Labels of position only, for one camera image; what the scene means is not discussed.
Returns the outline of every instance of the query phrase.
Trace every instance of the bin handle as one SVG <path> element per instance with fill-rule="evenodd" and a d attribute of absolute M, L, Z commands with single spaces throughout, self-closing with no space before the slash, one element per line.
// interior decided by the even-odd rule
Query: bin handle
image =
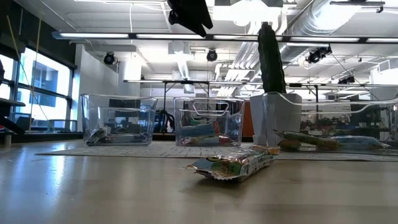
<path fill-rule="evenodd" d="M 197 103 L 204 103 L 204 104 L 212 103 L 212 104 L 226 105 L 226 108 L 225 108 L 225 110 L 223 111 L 222 114 L 200 113 L 199 110 L 197 110 L 197 108 L 195 106 L 195 104 L 197 104 Z M 227 102 L 219 102 L 219 101 L 194 101 L 192 103 L 192 106 L 193 106 L 193 109 L 195 110 L 196 114 L 199 115 L 199 116 L 224 116 L 225 113 L 229 109 L 229 103 L 227 103 Z"/>

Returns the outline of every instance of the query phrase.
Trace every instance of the crumpled wrapper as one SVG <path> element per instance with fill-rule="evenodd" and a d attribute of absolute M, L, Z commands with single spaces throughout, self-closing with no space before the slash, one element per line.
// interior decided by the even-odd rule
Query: crumpled wrapper
<path fill-rule="evenodd" d="M 217 180 L 244 181 L 253 173 L 270 166 L 279 155 L 279 147 L 254 145 L 225 155 L 201 158 L 183 169 Z"/>
<path fill-rule="evenodd" d="M 88 145 L 96 144 L 96 143 L 106 139 L 106 136 L 108 135 L 106 128 L 107 128 L 106 126 L 103 126 L 102 128 L 94 129 L 91 132 L 90 137 L 86 140 L 86 144 L 88 144 Z"/>

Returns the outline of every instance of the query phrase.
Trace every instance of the granola bar wrapper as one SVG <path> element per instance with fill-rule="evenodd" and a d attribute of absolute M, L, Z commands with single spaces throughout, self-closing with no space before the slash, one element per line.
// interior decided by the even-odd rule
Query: granola bar wrapper
<path fill-rule="evenodd" d="M 337 149 L 337 148 L 342 146 L 335 139 L 312 136 L 310 134 L 296 133 L 296 132 L 293 132 L 293 131 L 277 131 L 277 130 L 274 130 L 274 132 L 276 133 L 276 135 L 278 135 L 281 138 L 284 138 L 284 139 L 287 139 L 287 140 L 294 140 L 294 141 L 304 142 L 304 143 L 307 143 L 307 144 L 313 144 L 313 145 L 316 145 L 316 146 L 318 146 L 320 148 Z"/>
<path fill-rule="evenodd" d="M 201 158 L 184 169 L 217 180 L 244 181 L 253 173 L 270 166 L 279 155 L 279 147 L 253 145 L 224 155 Z"/>

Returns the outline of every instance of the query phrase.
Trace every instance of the white flower pot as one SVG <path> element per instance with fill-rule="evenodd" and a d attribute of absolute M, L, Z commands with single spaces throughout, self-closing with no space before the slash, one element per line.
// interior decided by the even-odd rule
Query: white flower pot
<path fill-rule="evenodd" d="M 301 103 L 302 98 L 295 93 L 284 93 L 289 101 Z M 300 131 L 301 105 L 294 105 L 279 94 L 268 93 L 250 97 L 251 118 L 253 121 L 254 144 L 276 146 L 282 140 L 278 131 Z"/>

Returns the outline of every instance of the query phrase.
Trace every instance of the wooden table surface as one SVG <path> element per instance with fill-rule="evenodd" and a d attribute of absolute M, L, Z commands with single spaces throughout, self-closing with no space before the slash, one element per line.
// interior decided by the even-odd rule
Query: wooden table surface
<path fill-rule="evenodd" d="M 0 223 L 397 223 L 398 163 L 276 161 L 243 183 L 180 170 L 194 159 L 0 152 Z"/>

